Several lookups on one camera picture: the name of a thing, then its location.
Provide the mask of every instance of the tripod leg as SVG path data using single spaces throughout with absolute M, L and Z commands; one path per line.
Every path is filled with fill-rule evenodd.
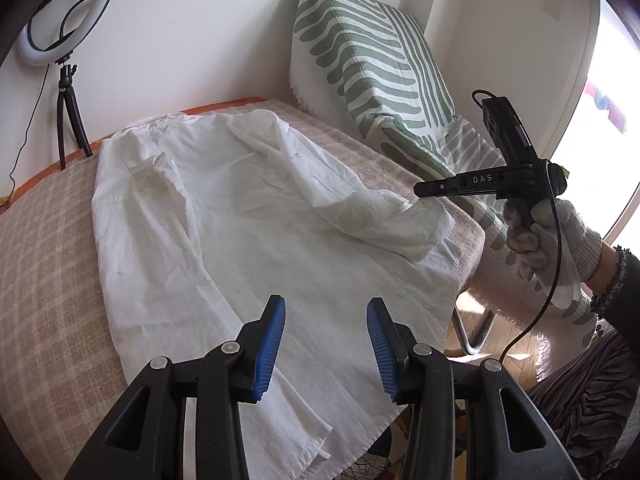
M 58 102 L 56 103 L 56 119 L 58 123 L 58 155 L 60 156 L 60 171 L 65 169 L 65 133 L 62 121 L 62 103 L 65 97 L 62 92 L 58 92 Z
M 93 152 L 91 151 L 91 147 L 89 146 L 89 140 L 86 138 L 84 126 L 82 125 L 82 119 L 80 118 L 80 110 L 78 108 L 76 92 L 74 91 L 74 88 L 69 85 L 69 87 L 65 89 L 64 94 L 66 112 L 69 114 L 69 121 L 71 122 L 71 128 L 74 131 L 74 135 L 76 136 L 78 148 L 82 148 L 84 150 L 84 154 L 87 157 L 92 156 Z

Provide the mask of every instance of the window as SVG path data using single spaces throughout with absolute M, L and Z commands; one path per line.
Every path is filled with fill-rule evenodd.
M 604 0 L 600 9 L 587 84 L 552 160 L 570 172 L 561 198 L 640 253 L 640 52 Z

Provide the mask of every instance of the mattress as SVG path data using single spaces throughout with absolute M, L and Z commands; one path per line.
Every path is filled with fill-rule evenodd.
M 413 201 L 417 178 L 344 133 L 271 100 L 266 108 L 347 164 L 370 189 Z M 198 109 L 196 112 L 207 112 Z M 126 383 L 98 278 L 90 202 L 97 157 L 44 178 L 0 216 L 0 413 L 44 480 L 62 478 Z M 449 235 L 468 282 L 484 233 L 461 209 Z

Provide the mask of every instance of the sleeve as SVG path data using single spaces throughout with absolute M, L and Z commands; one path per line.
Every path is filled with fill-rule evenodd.
M 616 251 L 616 273 L 602 295 L 593 297 L 591 309 L 609 321 L 640 356 L 640 261 L 629 250 L 616 247 Z

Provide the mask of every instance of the gloved hand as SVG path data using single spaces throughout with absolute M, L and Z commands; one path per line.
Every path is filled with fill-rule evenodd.
M 562 259 L 570 256 L 582 282 L 590 279 L 598 268 L 600 252 L 602 250 L 602 238 L 589 229 L 575 207 L 568 200 L 556 198 L 556 210 L 562 237 L 566 241 L 569 254 L 562 251 Z M 535 273 L 540 283 L 549 287 L 556 271 L 556 228 L 550 200 L 542 200 L 531 209 L 531 217 L 535 224 L 528 230 L 522 225 L 522 216 L 510 204 L 504 205 L 502 216 L 509 226 L 507 231 L 507 247 L 518 255 L 518 275 L 529 281 Z M 539 247 L 540 236 L 549 238 L 552 235 L 554 243 L 545 243 L 546 251 Z

